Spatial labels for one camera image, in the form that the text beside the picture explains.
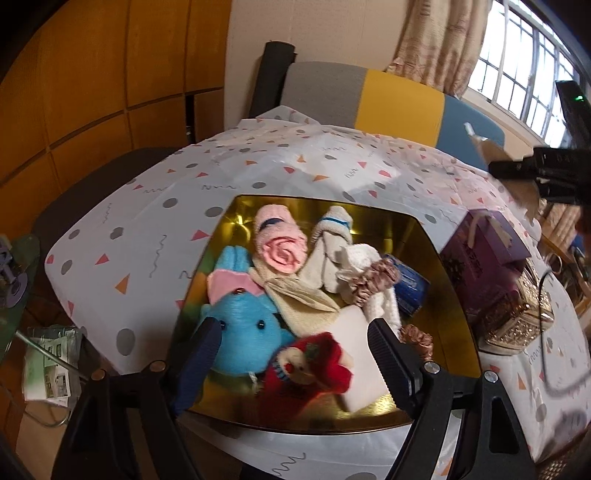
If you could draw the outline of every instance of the blue packet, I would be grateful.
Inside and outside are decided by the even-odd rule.
[[[398,311],[401,316],[411,317],[423,306],[430,283],[395,256],[386,254],[384,257],[391,259],[400,272],[400,281],[393,286]]]

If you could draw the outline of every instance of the gold tray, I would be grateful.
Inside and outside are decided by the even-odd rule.
[[[351,234],[354,243],[366,243],[382,254],[395,255],[431,282],[425,303],[413,316],[412,323],[433,335],[433,359],[452,374],[480,376],[478,355],[466,318],[439,256],[420,222],[403,213],[326,200],[256,195],[234,198],[197,266],[177,325],[175,340],[186,338],[194,330],[201,305],[207,303],[206,277],[212,272],[223,247],[242,245],[252,252],[254,216],[261,206],[269,203],[286,205],[308,236],[331,205],[344,207],[353,217]],[[211,372],[200,398],[191,410],[214,419],[257,430],[269,430],[257,423],[253,383],[249,377],[226,377]],[[335,395],[323,395],[312,401],[290,423],[289,430],[275,431],[358,433],[409,422],[408,416],[396,408],[390,395],[354,413],[344,411]]]

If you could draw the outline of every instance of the headboard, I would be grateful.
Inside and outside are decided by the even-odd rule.
[[[252,106],[256,108],[251,108],[251,116],[287,105],[324,125],[405,138],[436,147],[483,170],[486,166],[466,135],[464,123],[470,122],[477,134],[501,147],[505,144],[505,134],[493,120],[454,97],[363,67],[323,61],[278,61],[283,50],[284,59],[293,59],[293,49],[284,43],[267,44],[257,78],[257,86],[263,82],[265,88],[262,91],[255,87]],[[272,51],[272,59],[265,58],[268,50]]]

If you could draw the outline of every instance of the window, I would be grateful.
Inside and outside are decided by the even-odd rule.
[[[510,0],[506,31],[505,8],[493,2],[480,58],[469,87],[505,109],[551,147],[567,137],[554,82],[580,81],[564,44],[522,1]]]

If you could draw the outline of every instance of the brown satin scrunchie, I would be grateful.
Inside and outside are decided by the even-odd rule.
[[[424,362],[433,360],[433,337],[414,325],[405,325],[400,329],[400,342],[415,347]]]
[[[369,298],[381,291],[392,288],[400,280],[400,272],[389,258],[372,263],[360,276],[349,280],[353,301],[362,307]]]

